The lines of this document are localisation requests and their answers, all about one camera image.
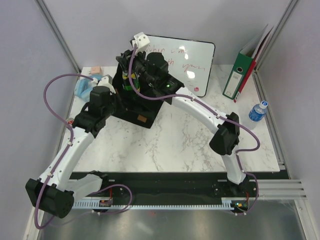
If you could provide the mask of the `black canvas bag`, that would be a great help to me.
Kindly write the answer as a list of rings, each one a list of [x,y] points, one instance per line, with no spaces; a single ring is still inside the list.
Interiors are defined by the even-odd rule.
[[[133,86],[144,97],[133,90],[129,81],[129,69],[119,63],[112,85],[119,94],[122,106],[113,115],[149,129],[163,103],[172,104],[174,95],[184,84],[169,74],[166,62],[148,63],[142,67],[141,72],[138,72],[137,65],[134,64],[131,73]]]

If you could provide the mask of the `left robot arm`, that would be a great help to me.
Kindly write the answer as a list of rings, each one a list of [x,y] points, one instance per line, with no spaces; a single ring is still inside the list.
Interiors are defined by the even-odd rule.
[[[69,214],[78,200],[91,193],[99,197],[109,193],[107,176],[99,171],[93,170],[75,182],[70,182],[69,179],[85,150],[119,106],[120,98],[114,90],[107,86],[93,88],[89,102],[74,118],[69,140],[45,172],[38,179],[30,178],[25,185],[35,208],[62,219]]]

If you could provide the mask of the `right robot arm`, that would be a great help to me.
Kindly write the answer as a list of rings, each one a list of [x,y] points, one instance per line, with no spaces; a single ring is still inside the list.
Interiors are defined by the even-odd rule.
[[[147,101],[164,101],[192,115],[213,134],[210,148],[221,156],[230,182],[229,191],[235,197],[247,191],[247,180],[237,159],[240,142],[239,116],[212,109],[195,96],[184,84],[169,74],[169,65],[160,52],[135,53],[126,50],[116,57],[121,70],[127,74],[124,83],[130,91]]]

